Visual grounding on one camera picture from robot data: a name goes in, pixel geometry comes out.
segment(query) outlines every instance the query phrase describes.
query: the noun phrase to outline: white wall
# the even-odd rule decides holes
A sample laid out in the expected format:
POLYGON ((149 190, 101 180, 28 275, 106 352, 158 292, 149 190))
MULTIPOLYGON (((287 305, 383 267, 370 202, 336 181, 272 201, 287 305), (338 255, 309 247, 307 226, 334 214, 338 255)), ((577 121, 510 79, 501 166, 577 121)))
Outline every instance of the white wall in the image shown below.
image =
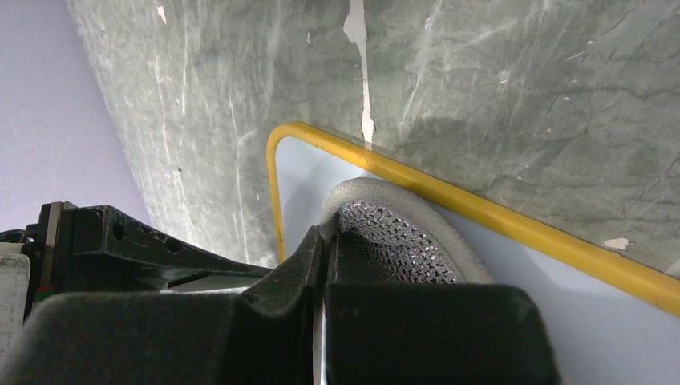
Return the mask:
POLYGON ((66 4, 0 0, 0 230, 64 200, 149 221, 66 4))

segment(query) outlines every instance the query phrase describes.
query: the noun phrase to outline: gray marble wall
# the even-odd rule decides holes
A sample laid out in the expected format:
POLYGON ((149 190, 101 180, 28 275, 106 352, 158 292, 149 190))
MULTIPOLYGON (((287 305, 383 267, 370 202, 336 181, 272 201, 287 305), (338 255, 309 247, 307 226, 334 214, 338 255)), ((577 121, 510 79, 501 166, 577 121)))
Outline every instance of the gray marble wall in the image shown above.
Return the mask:
POLYGON ((265 143, 303 120, 680 276, 675 0, 67 3, 173 235, 275 263, 265 143))

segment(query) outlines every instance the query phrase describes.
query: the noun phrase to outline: gray mesh fabric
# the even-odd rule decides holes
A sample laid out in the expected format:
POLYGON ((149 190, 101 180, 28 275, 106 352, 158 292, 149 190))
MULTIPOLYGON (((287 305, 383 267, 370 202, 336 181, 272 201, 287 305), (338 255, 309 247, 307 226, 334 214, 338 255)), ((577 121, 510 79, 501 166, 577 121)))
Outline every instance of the gray mesh fabric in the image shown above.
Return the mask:
POLYGON ((361 258, 381 278, 393 282, 456 283, 450 258, 427 232, 387 207, 368 202, 344 204, 339 231, 351 233, 361 258))
POLYGON ((397 282, 492 283, 479 258, 424 199, 390 182, 356 178, 326 197, 319 233, 351 233, 359 253, 397 282))

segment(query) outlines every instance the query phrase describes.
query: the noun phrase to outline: white board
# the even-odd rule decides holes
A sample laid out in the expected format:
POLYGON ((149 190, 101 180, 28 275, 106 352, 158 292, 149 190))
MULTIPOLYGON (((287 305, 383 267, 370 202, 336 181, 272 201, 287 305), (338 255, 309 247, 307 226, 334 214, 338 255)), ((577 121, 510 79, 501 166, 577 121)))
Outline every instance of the white board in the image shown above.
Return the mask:
MULTIPOLYGON (((333 187, 372 176, 293 137, 276 151, 285 250, 290 255, 333 187)), ((575 384, 680 382, 680 318, 543 253, 437 207, 466 237, 493 277, 538 305, 557 360, 575 384)))

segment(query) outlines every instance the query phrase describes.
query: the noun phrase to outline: yellow edge trim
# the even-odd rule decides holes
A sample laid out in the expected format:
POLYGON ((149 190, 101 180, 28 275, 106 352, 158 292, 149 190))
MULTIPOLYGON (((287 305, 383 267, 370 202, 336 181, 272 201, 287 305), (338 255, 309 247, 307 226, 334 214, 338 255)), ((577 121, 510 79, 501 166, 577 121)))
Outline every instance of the yellow edge trim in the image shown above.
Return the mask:
POLYGON ((300 122, 275 128, 267 143, 269 186, 277 228, 278 252, 282 261, 285 259, 285 246, 276 173, 276 149, 279 141, 287 136, 408 188, 437 205, 680 316, 679 280, 300 122))

